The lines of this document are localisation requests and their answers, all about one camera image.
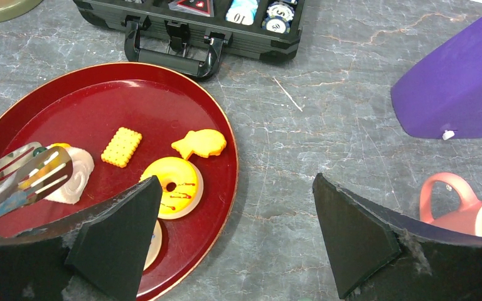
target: green bead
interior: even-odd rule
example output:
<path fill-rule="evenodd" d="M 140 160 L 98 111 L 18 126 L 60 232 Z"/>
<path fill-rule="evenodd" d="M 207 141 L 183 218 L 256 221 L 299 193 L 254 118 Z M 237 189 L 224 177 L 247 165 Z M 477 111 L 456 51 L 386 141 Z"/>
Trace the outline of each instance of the green bead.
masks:
<path fill-rule="evenodd" d="M 36 157 L 37 155 L 41 154 L 42 152 L 46 151 L 47 148 L 45 146 L 38 147 L 37 149 L 34 150 L 32 153 L 33 157 Z"/>

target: white plug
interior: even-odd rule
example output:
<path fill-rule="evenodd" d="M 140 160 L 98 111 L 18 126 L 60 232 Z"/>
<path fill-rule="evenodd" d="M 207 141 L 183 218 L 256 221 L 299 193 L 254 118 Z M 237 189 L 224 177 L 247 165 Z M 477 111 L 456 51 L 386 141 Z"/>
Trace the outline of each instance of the white plug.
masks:
<path fill-rule="evenodd" d="M 456 133 L 453 130 L 445 130 L 444 134 L 442 135 L 442 139 L 444 141 L 450 139 L 451 137 L 454 137 Z"/>

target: fish-shaped cracker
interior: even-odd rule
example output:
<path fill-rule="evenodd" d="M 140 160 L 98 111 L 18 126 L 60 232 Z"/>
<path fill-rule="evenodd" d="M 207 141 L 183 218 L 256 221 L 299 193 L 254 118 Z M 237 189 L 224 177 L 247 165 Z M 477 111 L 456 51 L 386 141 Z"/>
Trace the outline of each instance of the fish-shaped cracker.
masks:
<path fill-rule="evenodd" d="M 171 147 L 176 149 L 184 160 L 189 159 L 192 154 L 207 158 L 219 156 L 226 147 L 226 139 L 217 130 L 191 130 L 184 139 L 173 142 Z"/>

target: marble surface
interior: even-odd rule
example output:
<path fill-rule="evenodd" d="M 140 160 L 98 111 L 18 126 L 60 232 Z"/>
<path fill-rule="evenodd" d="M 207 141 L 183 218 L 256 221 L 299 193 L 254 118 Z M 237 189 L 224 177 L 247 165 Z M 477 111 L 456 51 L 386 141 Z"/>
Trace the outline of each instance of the marble surface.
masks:
<path fill-rule="evenodd" d="M 311 193 L 317 172 L 415 218 L 420 186 L 435 172 L 460 174 L 482 198 L 482 139 L 409 137 L 389 94 L 480 16 L 482 4 L 468 0 L 309 0 L 290 63 L 226 56 L 203 86 L 237 137 L 238 196 L 210 254 L 162 300 L 338 300 Z M 0 115 L 52 78 L 125 61 L 122 40 L 84 21 L 71 0 L 45 0 L 1 23 Z M 438 185 L 435 193 L 436 214 L 457 206 L 454 192 Z"/>

